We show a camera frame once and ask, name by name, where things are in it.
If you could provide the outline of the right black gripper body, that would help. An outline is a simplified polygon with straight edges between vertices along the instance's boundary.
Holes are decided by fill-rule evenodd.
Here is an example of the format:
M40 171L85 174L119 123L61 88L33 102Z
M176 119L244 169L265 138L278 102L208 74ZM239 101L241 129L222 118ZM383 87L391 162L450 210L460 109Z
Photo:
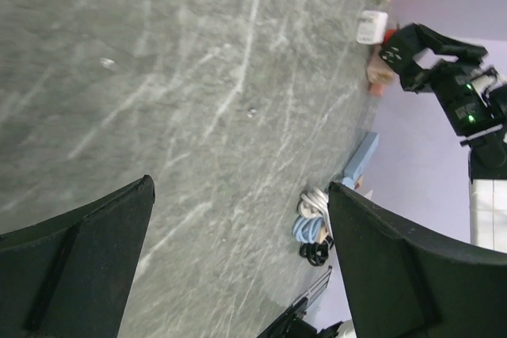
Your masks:
M446 37L424 25L411 24L399 30L400 82L411 93L433 93L458 136L470 136L496 127L499 116L472 85L487 51L484 47ZM416 56L431 51L442 58L430 68ZM454 57L454 61L443 59Z

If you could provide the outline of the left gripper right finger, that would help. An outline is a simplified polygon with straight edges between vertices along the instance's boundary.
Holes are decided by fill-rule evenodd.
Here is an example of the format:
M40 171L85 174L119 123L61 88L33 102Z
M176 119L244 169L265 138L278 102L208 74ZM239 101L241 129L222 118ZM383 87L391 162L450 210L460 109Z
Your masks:
M329 186L332 235L359 337L504 337L506 255Z

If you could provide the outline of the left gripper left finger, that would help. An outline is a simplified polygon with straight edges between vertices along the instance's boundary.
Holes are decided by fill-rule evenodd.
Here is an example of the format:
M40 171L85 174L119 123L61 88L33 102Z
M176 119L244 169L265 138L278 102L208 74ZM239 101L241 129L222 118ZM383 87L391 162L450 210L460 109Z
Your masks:
M3 337L116 337L155 202L146 175L1 236Z

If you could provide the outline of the black cube plug adapter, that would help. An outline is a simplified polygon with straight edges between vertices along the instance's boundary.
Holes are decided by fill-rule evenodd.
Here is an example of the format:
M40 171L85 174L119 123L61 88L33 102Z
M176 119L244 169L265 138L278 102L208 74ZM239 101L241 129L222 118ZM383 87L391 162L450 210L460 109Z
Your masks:
M421 51L417 33L413 28L399 29L382 44L380 58L396 73L403 74Z

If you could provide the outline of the small salmon cube adapter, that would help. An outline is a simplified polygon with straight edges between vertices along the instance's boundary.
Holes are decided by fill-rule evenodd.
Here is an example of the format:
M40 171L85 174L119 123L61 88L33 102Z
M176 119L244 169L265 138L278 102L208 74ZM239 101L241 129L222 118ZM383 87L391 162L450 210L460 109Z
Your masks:
M379 82L371 82L368 87L368 92L374 97L382 97L387 88L386 84Z

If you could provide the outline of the red cube plug adapter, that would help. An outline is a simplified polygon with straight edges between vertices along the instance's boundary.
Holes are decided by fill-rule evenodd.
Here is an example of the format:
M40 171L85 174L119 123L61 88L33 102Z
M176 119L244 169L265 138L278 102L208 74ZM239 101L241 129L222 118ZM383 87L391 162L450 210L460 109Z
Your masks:
M386 32L385 32L385 35L384 35L384 38L383 38L383 42L386 43L395 33L397 32L397 29L388 29Z

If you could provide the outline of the white cube adapter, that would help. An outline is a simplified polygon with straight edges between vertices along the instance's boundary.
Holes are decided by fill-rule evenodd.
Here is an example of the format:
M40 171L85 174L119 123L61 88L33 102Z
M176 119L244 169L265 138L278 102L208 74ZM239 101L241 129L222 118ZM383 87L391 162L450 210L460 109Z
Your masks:
M364 45L383 42L387 30L388 14L382 11L365 10L359 18L356 41Z

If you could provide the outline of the light blue power strip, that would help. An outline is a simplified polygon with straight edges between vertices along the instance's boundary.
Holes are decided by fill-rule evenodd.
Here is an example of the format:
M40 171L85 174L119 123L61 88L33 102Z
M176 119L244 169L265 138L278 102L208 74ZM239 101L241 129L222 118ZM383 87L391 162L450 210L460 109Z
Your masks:
M369 131L343 170L341 183L355 189L379 143L379 134Z

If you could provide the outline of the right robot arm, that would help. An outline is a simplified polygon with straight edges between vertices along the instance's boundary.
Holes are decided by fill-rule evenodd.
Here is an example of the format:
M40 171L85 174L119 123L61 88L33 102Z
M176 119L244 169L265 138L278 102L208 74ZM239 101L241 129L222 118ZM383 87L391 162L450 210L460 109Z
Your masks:
M506 77L487 50L418 24L396 30L379 54L404 91L431 93L469 149L471 244L506 250Z

